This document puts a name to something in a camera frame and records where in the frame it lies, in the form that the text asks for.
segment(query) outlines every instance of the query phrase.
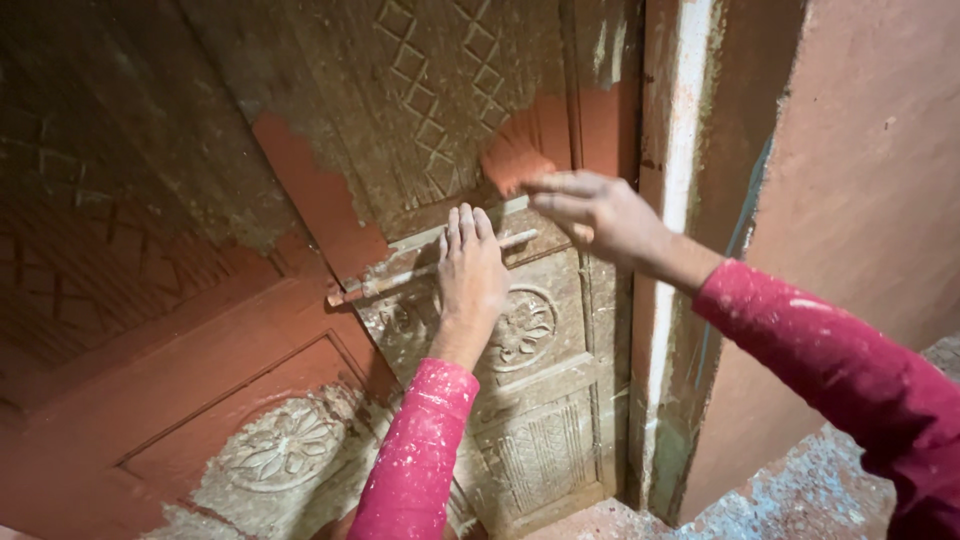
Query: paint-splattered floor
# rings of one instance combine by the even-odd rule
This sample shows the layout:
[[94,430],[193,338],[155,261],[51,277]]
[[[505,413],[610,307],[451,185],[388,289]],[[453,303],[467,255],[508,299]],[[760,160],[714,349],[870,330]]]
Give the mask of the paint-splattered floor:
[[845,433],[827,425],[680,529],[610,499],[525,540],[885,538],[893,484],[864,473],[861,452]]

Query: red long-sleeve shirt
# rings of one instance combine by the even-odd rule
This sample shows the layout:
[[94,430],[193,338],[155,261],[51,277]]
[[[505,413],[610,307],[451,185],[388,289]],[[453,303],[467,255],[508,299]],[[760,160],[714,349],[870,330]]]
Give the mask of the red long-sleeve shirt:
[[888,538],[960,538],[960,385],[843,309],[727,260],[693,310],[866,451],[891,479]]
[[[866,450],[891,479],[889,537],[960,538],[960,386],[846,311],[728,260],[693,303]],[[456,448],[479,384],[423,361],[380,449],[349,539],[439,539]]]

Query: carved floral medallion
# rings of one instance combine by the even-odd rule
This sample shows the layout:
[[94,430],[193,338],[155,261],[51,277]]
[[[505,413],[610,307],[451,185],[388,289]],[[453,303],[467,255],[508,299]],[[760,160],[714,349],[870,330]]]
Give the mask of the carved floral medallion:
[[533,285],[511,287],[491,338],[496,348],[492,369],[509,373],[536,363],[556,340],[558,318],[547,291]]
[[260,493],[301,485],[329,464],[347,430],[311,399],[293,410],[264,415],[239,441],[243,452],[229,466],[231,481]]

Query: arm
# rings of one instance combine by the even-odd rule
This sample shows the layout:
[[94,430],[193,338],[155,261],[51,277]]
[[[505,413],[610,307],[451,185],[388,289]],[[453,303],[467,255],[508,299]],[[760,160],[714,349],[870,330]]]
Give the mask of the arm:
[[891,537],[960,537],[960,386],[832,307],[671,233],[622,180],[589,172],[527,181],[531,206],[599,257],[674,285],[892,479]]
[[846,311],[723,262],[693,309],[866,450],[891,479],[891,538],[960,533],[960,386]]
[[510,276],[487,214],[450,211],[438,268],[444,307],[377,455],[348,539],[439,539],[457,447],[480,384],[471,371],[506,303]]

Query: carved wooden door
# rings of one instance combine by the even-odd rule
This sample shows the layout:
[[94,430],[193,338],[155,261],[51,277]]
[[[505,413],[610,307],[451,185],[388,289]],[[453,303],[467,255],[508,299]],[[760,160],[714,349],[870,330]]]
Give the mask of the carved wooden door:
[[[636,4],[578,6],[580,16],[561,0],[180,4],[345,290],[434,262],[447,211],[463,201],[491,209],[501,235],[539,232],[508,255],[511,307],[477,368],[453,511],[513,537],[616,493],[624,282],[525,198],[502,204],[478,156],[512,129],[561,168],[602,169],[600,138],[585,144],[583,126],[608,122],[589,132],[611,147],[604,172],[635,176],[615,150],[632,141],[631,100],[581,86],[610,88],[625,72]],[[406,384],[436,326],[433,279],[354,305]]]
[[249,126],[170,3],[0,12],[0,524],[310,538],[396,379]]
[[517,537],[619,491],[623,276],[503,203],[477,158],[512,129],[561,168],[635,176],[636,86],[616,83],[636,3],[8,4],[5,525],[301,539],[339,517],[438,304],[427,278],[334,311],[327,282],[434,262],[463,201],[538,235],[506,256],[451,521]]

